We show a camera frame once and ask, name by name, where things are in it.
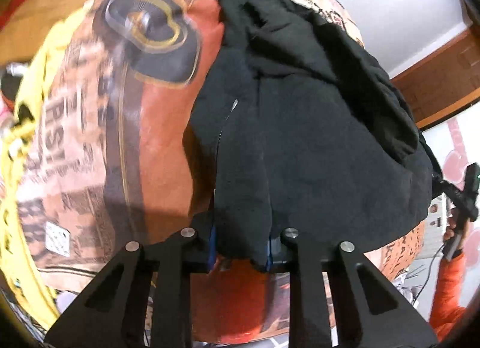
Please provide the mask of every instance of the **wire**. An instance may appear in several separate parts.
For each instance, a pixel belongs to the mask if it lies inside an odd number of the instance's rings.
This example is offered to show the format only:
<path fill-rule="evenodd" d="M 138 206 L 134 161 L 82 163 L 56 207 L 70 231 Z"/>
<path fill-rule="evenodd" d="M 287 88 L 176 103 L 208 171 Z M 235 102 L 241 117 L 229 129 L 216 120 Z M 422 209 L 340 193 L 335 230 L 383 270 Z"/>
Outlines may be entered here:
<path fill-rule="evenodd" d="M 415 297 L 415 299 L 413 300 L 412 302 L 412 306 L 415 305 L 415 302 L 417 301 L 418 297 L 420 296 L 420 294 L 422 293 L 423 289 L 425 288 L 425 286 L 427 285 L 428 283 L 428 279 L 430 279 L 430 273 L 431 273 L 431 266 L 433 266 L 434 264 L 434 260 L 435 260 L 435 257 L 437 257 L 438 253 L 443 249 L 443 244 L 440 248 L 438 248 L 438 250 L 435 252 L 435 254 L 433 255 L 433 258 L 430 262 L 430 265 L 428 266 L 428 274 L 427 274 L 427 280 L 425 280 L 425 283 L 423 284 L 422 288 L 420 289 L 420 292 L 417 294 L 417 296 Z"/>

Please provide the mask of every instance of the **person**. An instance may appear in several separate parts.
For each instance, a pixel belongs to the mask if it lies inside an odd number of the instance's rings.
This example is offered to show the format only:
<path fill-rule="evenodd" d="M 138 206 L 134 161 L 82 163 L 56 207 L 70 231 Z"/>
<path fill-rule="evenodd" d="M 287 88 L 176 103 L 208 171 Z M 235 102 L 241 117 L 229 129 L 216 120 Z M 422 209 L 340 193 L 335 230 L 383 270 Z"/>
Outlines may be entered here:
<path fill-rule="evenodd" d="M 459 210 L 452 209 L 452 216 L 448 219 L 448 226 L 443 241 L 454 236 L 454 229 Z M 438 269 L 437 287 L 433 297 L 433 305 L 430 313 L 430 325 L 435 330 L 439 341 L 442 341 L 450 332 L 455 323 L 465 312 L 465 308 L 458 305 L 462 290 L 463 275 L 465 272 L 465 255 L 463 246 L 471 232 L 471 223 L 466 225 L 462 240 L 454 253 L 452 261 L 445 258 L 440 261 Z"/>

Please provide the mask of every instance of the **yellow cloth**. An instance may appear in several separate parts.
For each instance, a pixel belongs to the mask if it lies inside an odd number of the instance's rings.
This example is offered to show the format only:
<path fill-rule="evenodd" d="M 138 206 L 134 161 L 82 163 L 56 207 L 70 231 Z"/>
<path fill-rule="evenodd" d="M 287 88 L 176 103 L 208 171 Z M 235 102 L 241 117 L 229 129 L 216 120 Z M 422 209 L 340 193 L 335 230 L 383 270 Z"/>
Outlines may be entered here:
<path fill-rule="evenodd" d="M 49 94 L 66 47 L 87 11 L 85 8 L 73 12 L 49 31 L 22 79 L 15 100 L 14 116 L 17 123 L 21 103 L 27 105 L 34 119 L 24 120 L 9 130 L 3 138 L 1 150 L 0 165 L 5 183 L 5 198 L 0 206 L 0 216 L 3 218 L 0 219 L 0 269 L 20 306 L 45 330 L 48 330 L 59 316 L 53 301 L 55 292 L 43 284 L 28 250 L 18 219 L 16 192 L 42 113 L 43 100 Z"/>

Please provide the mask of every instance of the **orange jacket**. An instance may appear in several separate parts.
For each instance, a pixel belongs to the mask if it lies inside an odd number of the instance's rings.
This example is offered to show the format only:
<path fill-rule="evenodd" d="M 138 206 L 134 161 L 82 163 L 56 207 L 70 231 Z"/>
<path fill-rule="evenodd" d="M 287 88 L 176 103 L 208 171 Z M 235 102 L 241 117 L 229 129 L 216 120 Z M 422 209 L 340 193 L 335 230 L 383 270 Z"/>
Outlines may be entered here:
<path fill-rule="evenodd" d="M 430 313 L 430 325 L 438 340 L 442 341 L 453 325 L 463 315 L 465 308 L 458 305 L 465 272 L 465 255 L 455 257 L 451 262 L 442 259 L 438 270 L 437 288 Z"/>

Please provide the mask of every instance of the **black garment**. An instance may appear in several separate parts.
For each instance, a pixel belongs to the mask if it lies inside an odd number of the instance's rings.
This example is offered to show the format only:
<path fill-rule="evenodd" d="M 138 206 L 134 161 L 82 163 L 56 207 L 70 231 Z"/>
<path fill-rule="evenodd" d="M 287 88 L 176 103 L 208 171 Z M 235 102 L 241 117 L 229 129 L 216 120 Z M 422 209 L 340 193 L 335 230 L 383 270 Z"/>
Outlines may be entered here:
<path fill-rule="evenodd" d="M 290 0 L 218 2 L 222 47 L 190 122 L 216 160 L 219 251 L 263 265 L 287 227 L 361 251 L 412 230 L 432 163 L 376 59 Z"/>

